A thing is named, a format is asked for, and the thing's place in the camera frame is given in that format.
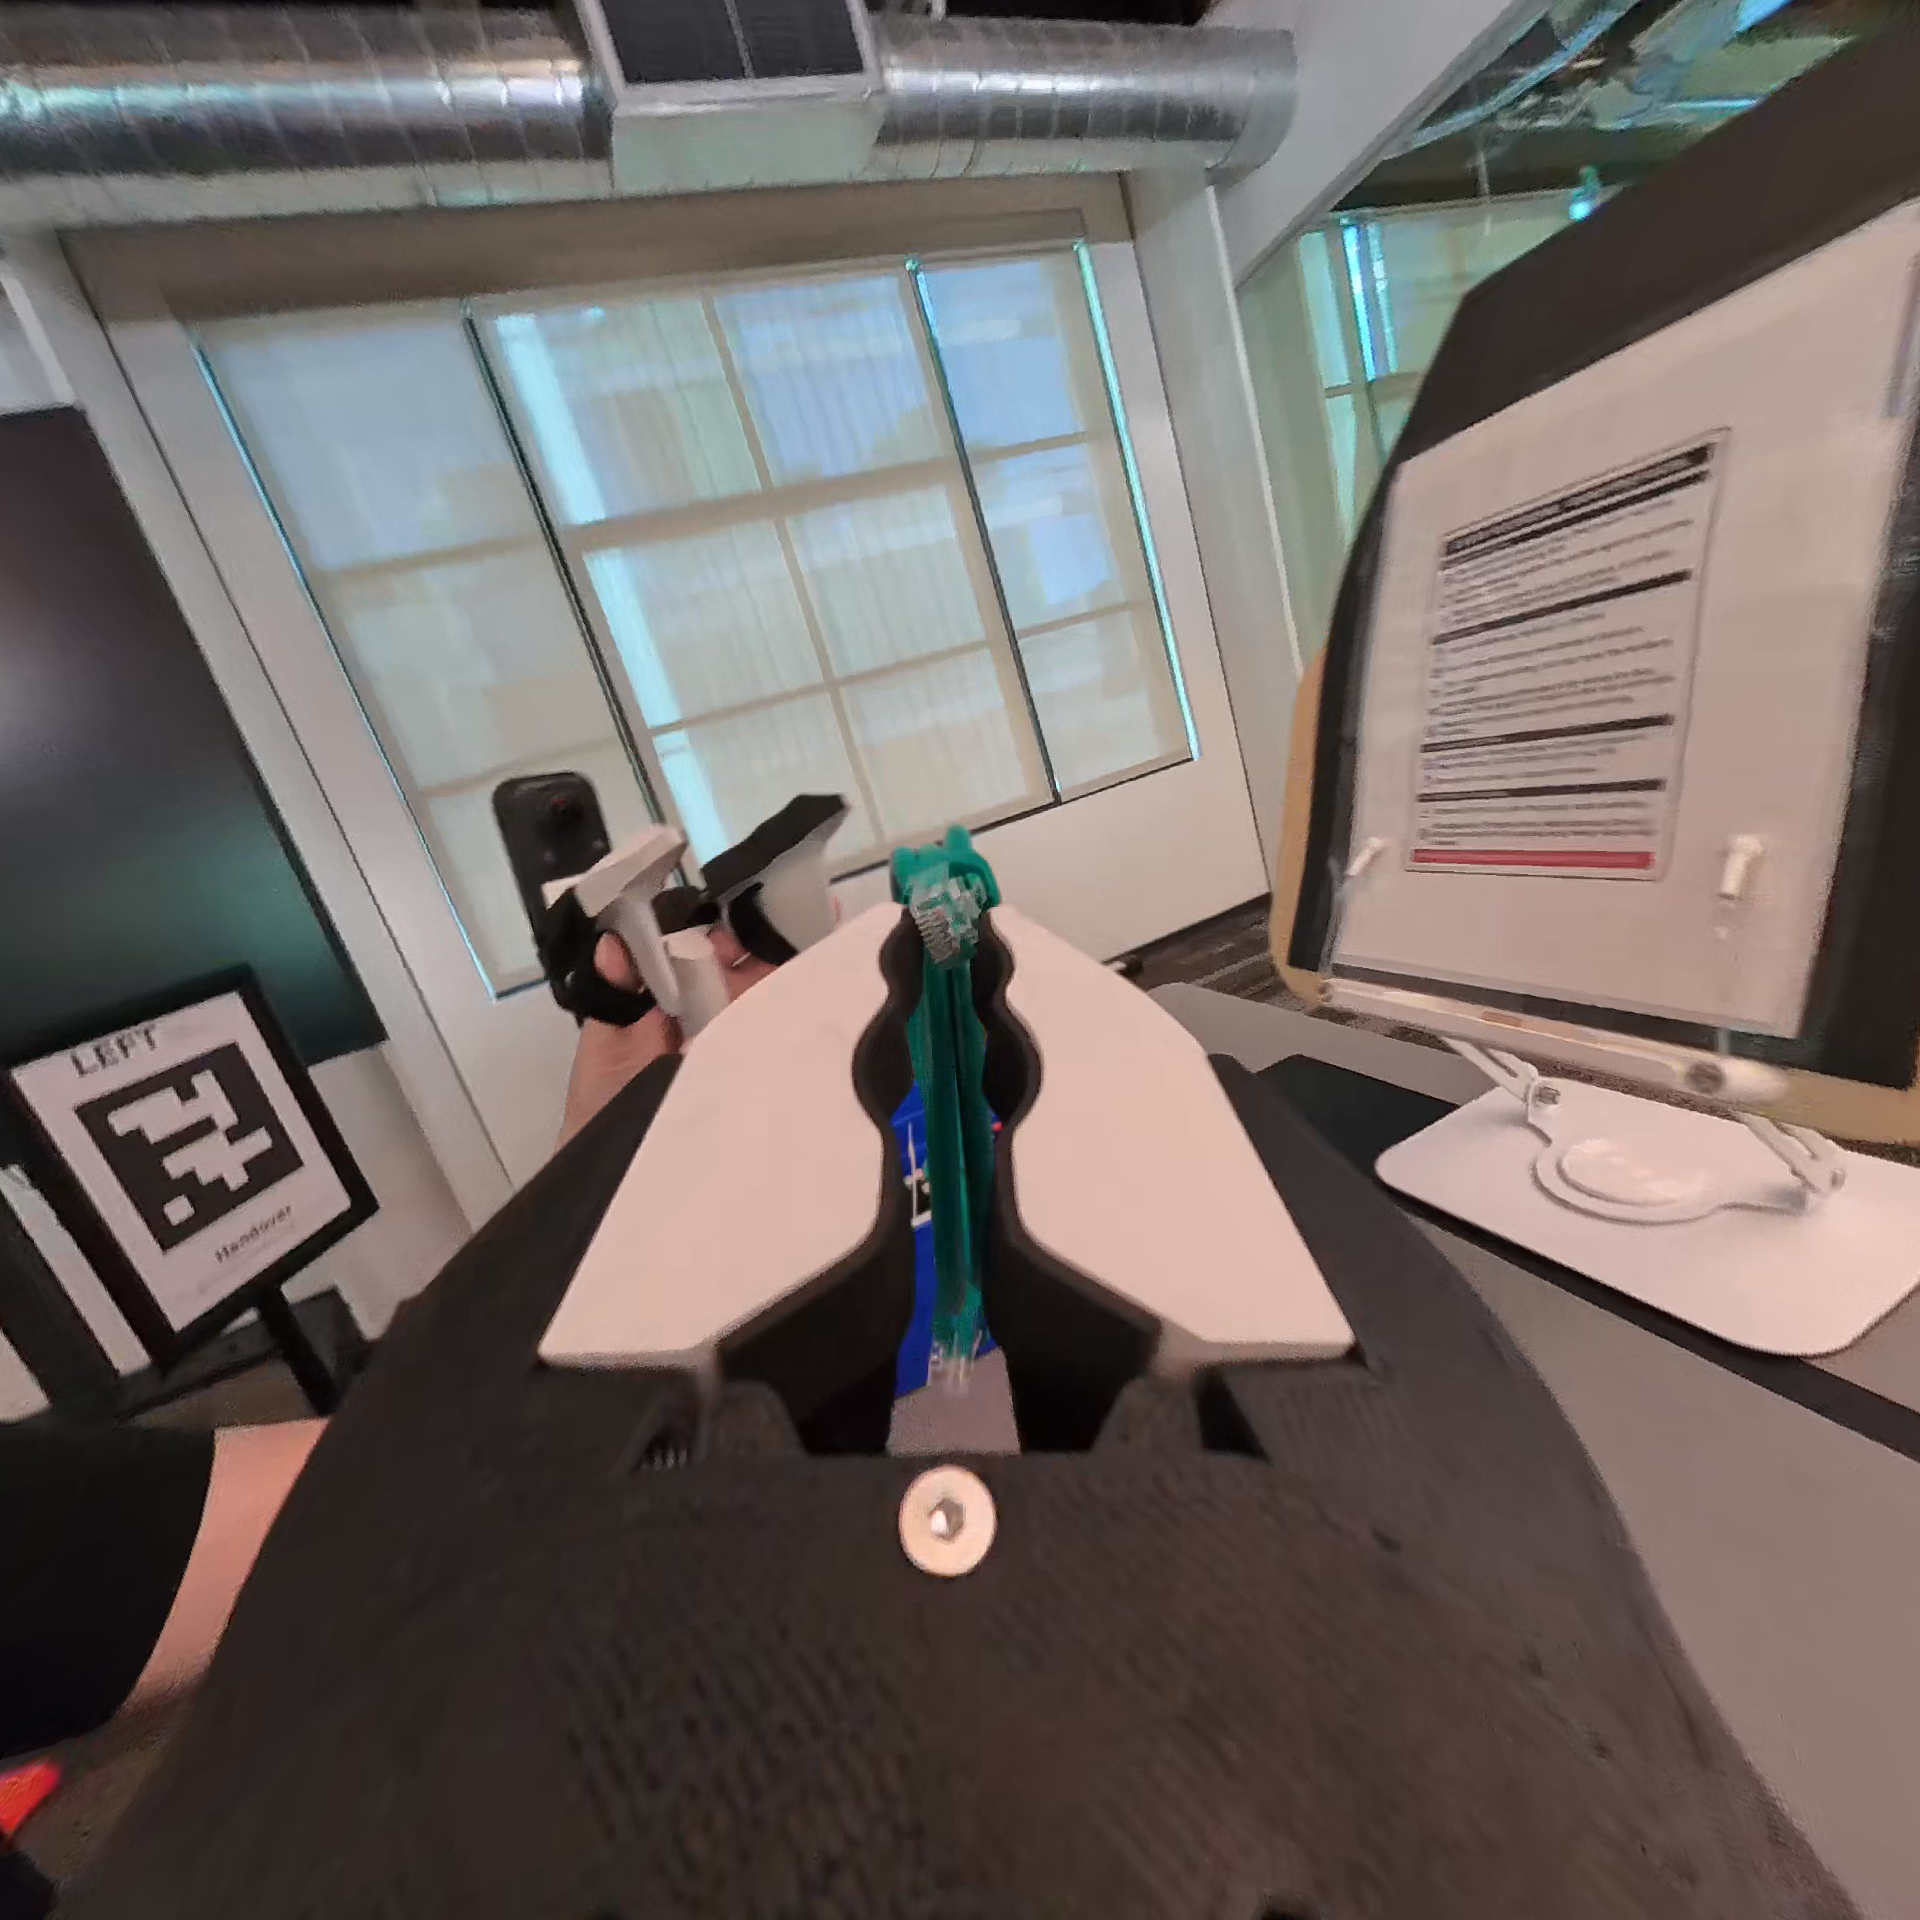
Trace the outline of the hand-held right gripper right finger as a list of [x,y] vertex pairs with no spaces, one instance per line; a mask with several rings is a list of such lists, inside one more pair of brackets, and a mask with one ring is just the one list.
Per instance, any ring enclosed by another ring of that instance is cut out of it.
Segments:
[[1014,1248],[1144,1322],[1138,1370],[1324,1363],[1355,1335],[1199,1043],[1067,940],[1000,906],[997,999]]

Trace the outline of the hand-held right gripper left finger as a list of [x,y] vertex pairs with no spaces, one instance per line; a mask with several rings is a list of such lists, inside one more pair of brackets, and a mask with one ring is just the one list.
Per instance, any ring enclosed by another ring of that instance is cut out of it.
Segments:
[[908,914],[878,904],[684,1048],[541,1332],[541,1363],[716,1375],[875,1258],[879,1356],[844,1370],[895,1370],[917,1291],[893,1116],[919,954]]

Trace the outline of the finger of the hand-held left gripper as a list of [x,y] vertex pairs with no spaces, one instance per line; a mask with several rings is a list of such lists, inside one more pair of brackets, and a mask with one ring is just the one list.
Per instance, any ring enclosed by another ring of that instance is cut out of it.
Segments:
[[842,795],[795,795],[702,863],[704,901],[744,954],[803,954],[832,938],[827,847],[847,817]]
[[687,850],[674,825],[646,825],[632,839],[602,855],[590,869],[541,884],[541,904],[557,911],[574,898],[584,914],[608,914],[616,898],[654,896],[670,880]]

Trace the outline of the blue plastic bin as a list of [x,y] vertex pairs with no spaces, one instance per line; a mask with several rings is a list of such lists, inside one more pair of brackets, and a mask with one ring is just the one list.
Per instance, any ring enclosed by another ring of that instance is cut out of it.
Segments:
[[997,1351],[982,1306],[973,1306],[971,1347],[960,1361],[955,1347],[938,1335],[939,1307],[938,1217],[927,1180],[927,1122],[924,1093],[911,1089],[893,1114],[893,1135],[908,1225],[915,1253],[915,1306],[895,1353],[895,1396],[920,1392],[952,1365],[973,1365]]

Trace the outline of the person's left forearm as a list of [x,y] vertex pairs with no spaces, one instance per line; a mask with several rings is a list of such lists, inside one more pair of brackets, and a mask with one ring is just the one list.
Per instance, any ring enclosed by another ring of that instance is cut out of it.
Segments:
[[312,1417],[213,1434],[199,1532],[126,1716],[172,1707],[203,1681],[261,1547],[326,1427],[326,1417]]

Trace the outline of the person's left hand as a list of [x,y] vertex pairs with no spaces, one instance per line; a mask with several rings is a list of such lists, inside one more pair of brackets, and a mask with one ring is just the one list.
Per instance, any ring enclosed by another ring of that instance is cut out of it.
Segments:
[[[704,929],[704,936],[724,972],[731,1002],[739,1002],[747,991],[776,972],[773,963],[756,957],[743,946],[726,924],[716,921]],[[652,1007],[631,1024],[582,1023],[567,1080],[555,1151],[562,1151],[575,1138],[639,1072],[679,1051],[682,1028],[659,1007]]]

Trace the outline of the large paned window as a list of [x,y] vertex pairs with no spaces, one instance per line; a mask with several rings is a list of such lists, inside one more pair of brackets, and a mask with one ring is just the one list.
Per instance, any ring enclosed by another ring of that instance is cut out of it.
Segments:
[[1085,244],[213,320],[194,360],[493,1002],[538,979],[514,778],[696,863],[842,795],[855,873],[1198,746]]

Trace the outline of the black framed marker tag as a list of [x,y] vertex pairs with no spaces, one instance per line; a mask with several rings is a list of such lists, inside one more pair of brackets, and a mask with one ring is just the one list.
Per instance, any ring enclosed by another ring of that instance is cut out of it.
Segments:
[[344,1381],[285,1289],[378,1217],[378,1195],[252,967],[16,1050],[4,1114],[160,1376],[252,1314],[311,1411],[335,1411]]

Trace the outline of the white board stand base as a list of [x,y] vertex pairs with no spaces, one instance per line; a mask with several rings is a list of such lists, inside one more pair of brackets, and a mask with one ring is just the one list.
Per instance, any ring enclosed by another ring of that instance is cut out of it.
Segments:
[[1491,1090],[1378,1157],[1395,1195],[1771,1359],[1842,1353],[1915,1293],[1915,1168],[1451,1050]]

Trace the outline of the black framed instruction board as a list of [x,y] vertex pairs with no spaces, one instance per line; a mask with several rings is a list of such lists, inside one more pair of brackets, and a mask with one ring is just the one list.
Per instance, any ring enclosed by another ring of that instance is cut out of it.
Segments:
[[1319,675],[1328,1002],[1915,1153],[1915,5],[1458,299]]

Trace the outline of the person's dark clothing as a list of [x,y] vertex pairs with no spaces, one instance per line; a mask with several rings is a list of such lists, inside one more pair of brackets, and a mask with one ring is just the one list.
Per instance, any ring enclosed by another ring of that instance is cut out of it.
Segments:
[[3,1429],[3,1759],[118,1714],[202,1532],[205,1432]]

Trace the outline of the black vent grille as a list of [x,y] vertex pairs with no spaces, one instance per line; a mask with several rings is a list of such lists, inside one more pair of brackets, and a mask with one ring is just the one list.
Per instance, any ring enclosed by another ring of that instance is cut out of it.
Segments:
[[575,3],[624,196],[842,185],[883,82],[862,3]]

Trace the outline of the large black wall screen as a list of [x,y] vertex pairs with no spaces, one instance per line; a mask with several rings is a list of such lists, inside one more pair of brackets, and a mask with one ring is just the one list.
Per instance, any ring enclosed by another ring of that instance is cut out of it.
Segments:
[[232,969],[307,1066],[387,1041],[90,424],[4,416],[4,1058]]

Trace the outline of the long round metal duct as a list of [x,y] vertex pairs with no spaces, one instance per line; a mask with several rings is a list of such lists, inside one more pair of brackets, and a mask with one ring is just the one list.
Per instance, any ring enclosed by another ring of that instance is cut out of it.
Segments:
[[608,144],[539,8],[3,8],[7,229],[605,202]]

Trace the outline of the vertical round metal duct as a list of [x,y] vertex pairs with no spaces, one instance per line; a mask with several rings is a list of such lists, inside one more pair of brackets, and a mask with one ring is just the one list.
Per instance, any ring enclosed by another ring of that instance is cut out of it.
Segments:
[[868,180],[1235,180],[1276,155],[1299,104],[1284,29],[879,15],[874,34]]

